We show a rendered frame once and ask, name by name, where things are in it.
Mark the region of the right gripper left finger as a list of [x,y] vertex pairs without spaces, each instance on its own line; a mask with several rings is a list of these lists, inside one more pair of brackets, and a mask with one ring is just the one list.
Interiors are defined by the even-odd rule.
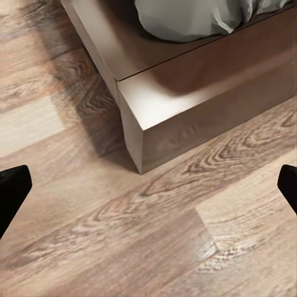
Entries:
[[0,171],[0,239],[31,188],[27,165]]

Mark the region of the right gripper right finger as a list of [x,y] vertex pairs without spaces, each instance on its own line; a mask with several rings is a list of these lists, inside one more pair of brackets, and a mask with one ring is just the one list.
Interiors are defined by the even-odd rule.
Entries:
[[278,175],[277,186],[297,214],[297,167],[283,165]]

